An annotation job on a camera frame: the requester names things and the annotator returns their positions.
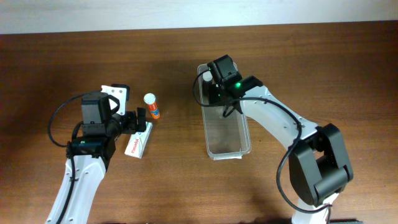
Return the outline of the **orange tube white cap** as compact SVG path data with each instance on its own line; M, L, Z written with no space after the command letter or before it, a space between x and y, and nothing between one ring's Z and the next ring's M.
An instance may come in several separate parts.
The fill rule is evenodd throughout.
M156 97L153 93L147 93L144 95L144 102L148 106L150 115L154 119L159 119L160 118L160 111L156 103Z

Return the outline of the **white Panadol box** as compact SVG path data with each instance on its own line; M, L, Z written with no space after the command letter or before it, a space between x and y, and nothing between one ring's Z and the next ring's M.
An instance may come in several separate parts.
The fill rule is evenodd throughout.
M146 130L144 132L136 132L135 134L132 134L124 154L130 157L141 159L144 154L146 144L149 140L152 127L152 123L146 122Z

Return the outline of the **dark bottle white cap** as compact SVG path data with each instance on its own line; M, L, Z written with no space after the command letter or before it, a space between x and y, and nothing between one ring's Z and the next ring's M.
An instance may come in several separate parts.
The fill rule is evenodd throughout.
M212 76L211 72L207 71L202 74L202 79L204 82L212 82L213 76Z

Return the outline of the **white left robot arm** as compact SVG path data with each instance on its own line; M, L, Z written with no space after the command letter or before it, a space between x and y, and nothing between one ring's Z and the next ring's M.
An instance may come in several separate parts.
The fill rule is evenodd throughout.
M117 139L122 134L146 129L144 108L122 110L129 99L125 91L119 95L92 91L79 97L83 119L63 145L67 158L65 173L47 223L86 223Z

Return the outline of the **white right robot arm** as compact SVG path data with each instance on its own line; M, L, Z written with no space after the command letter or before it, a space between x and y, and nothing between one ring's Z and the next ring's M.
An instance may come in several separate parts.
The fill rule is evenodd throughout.
M329 223L332 203L354 177L341 131L319 126L277 100L254 76L242 77L224 55L206 65L213 80L210 107L223 117L237 111L271 133L286 150L276 172L282 198L295 210L292 223Z

